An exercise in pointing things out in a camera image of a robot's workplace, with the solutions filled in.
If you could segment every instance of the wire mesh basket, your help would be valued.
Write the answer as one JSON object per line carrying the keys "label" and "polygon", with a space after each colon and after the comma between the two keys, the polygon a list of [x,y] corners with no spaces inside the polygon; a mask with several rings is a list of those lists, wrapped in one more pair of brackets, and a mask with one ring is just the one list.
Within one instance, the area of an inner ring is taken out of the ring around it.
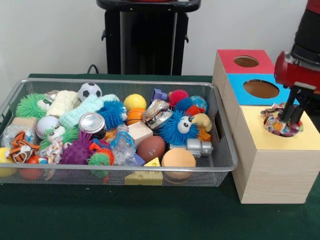
{"label": "wire mesh basket", "polygon": [[[26,95],[44,94],[51,90],[77,92],[81,85],[87,82],[98,84],[104,95],[115,94],[121,101],[131,94],[140,94],[149,101],[154,88],[165,93],[184,89],[190,96],[202,96],[208,103],[207,115],[212,120],[210,134],[214,150],[211,156],[199,158],[196,167],[0,163],[0,183],[218,187],[228,172],[237,167],[237,152],[219,91],[212,84],[205,82],[24,79],[14,86],[0,108],[0,134],[2,135],[4,129],[12,122],[17,104]],[[14,174],[1,177],[1,171],[12,171]],[[177,175],[183,180],[173,180]]]}

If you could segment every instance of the black cord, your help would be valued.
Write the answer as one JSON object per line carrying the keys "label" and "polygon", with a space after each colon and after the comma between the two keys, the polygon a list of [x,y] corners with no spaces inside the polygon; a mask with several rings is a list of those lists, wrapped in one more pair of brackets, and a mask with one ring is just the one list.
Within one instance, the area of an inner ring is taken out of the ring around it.
{"label": "black cord", "polygon": [[97,68],[97,66],[94,65],[94,64],[91,64],[91,65],[90,65],[90,67],[89,67],[89,69],[88,69],[88,71],[87,71],[86,73],[89,74],[92,68],[95,69],[95,73],[96,73],[96,74],[99,74],[98,68]]}

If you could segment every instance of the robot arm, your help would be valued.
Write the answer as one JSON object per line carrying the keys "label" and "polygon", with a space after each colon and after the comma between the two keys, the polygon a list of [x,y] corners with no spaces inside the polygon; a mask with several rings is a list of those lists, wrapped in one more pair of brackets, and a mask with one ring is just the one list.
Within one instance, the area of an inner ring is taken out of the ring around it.
{"label": "robot arm", "polygon": [[[291,52],[281,52],[274,68],[275,81],[291,88],[280,118],[297,124],[312,94],[320,94],[320,0],[308,0]],[[294,105],[302,95],[300,105]]]}

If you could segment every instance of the green table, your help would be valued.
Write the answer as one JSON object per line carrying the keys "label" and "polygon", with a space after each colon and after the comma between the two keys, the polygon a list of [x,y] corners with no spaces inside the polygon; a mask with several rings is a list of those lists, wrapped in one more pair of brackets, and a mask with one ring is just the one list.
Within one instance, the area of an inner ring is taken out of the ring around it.
{"label": "green table", "polygon": [[[39,78],[210,82],[209,76],[43,75]],[[243,205],[220,187],[0,185],[0,239],[319,239],[320,178],[306,204]]]}

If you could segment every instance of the white wall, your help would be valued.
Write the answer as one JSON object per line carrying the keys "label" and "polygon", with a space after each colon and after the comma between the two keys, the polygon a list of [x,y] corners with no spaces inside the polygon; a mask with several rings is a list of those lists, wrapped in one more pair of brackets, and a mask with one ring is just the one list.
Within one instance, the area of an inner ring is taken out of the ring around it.
{"label": "white wall", "polygon": [[[307,0],[202,0],[189,13],[183,75],[212,75],[217,49],[290,50]],[[30,73],[107,72],[95,0],[0,0],[0,101]]]}

